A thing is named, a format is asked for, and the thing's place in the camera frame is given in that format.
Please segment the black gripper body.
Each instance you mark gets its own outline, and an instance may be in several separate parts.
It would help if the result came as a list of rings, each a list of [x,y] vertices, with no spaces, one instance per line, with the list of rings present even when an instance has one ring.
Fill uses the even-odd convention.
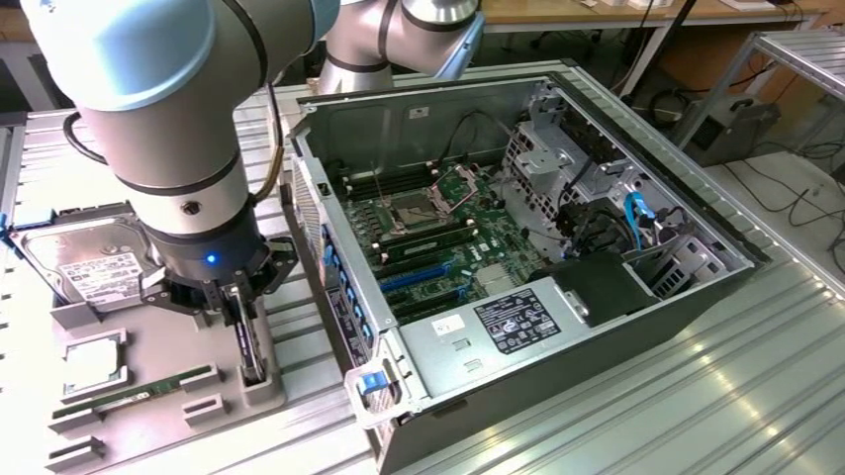
[[[172,235],[144,225],[170,274],[189,282],[228,285],[236,272],[255,272],[264,264],[269,249],[259,232],[253,206],[245,203],[219,227],[192,235]]]

